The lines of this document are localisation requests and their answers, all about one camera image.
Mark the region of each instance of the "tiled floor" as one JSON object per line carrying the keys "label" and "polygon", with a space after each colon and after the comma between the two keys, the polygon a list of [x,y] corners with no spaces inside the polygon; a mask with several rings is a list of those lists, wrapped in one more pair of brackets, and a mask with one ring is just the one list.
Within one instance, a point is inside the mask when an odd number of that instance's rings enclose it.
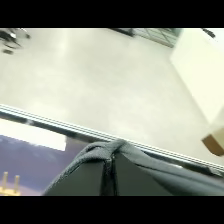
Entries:
{"label": "tiled floor", "polygon": [[29,31],[0,52],[1,104],[224,165],[201,142],[208,124],[172,48],[109,29]]}
{"label": "tiled floor", "polygon": [[173,47],[177,41],[171,30],[163,28],[134,28],[134,34],[168,47]]}

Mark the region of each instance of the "metal frame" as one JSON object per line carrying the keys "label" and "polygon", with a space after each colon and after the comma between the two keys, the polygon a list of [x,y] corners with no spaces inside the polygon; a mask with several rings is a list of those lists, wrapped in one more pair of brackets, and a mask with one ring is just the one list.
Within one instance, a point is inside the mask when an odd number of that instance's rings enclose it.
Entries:
{"label": "metal frame", "polygon": [[[45,129],[48,129],[57,133],[65,134],[68,136],[73,136],[73,137],[78,136],[82,139],[85,137],[86,139],[92,138],[92,140],[88,142],[113,141],[115,139],[120,138],[118,136],[109,135],[103,132],[99,132],[93,129],[70,124],[67,122],[44,118],[44,117],[34,115],[26,111],[23,111],[14,107],[10,107],[7,105],[3,105],[3,104],[0,104],[0,118],[13,120],[20,123],[27,123],[32,126],[45,128]],[[156,157],[165,157],[169,160],[175,161],[175,163],[177,164],[178,162],[188,164],[188,165],[197,167],[199,169],[207,169],[210,171],[210,173],[213,173],[215,175],[224,176],[224,166],[213,164],[213,163],[206,162],[199,159],[195,159],[189,156],[178,154],[176,152],[171,152],[171,151],[161,149],[158,147],[146,146],[146,145],[134,142],[132,140],[128,140],[128,139],[125,139],[125,140],[127,140],[136,148],[142,150],[148,155],[154,155]]]}

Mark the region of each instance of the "white wall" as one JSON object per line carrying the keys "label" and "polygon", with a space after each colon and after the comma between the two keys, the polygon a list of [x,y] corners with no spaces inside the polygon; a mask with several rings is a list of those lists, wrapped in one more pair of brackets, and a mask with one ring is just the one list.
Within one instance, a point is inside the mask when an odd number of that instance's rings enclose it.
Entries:
{"label": "white wall", "polygon": [[220,116],[224,106],[224,39],[221,43],[199,28],[185,28],[171,56],[171,62],[210,123]]}

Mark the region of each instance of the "glossy floor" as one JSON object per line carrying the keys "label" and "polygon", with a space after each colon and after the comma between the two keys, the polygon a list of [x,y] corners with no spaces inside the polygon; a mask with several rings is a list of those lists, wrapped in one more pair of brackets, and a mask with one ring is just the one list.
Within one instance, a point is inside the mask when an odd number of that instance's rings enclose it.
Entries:
{"label": "glossy floor", "polygon": [[224,165],[171,48],[109,29],[29,29],[0,54],[0,103]]}

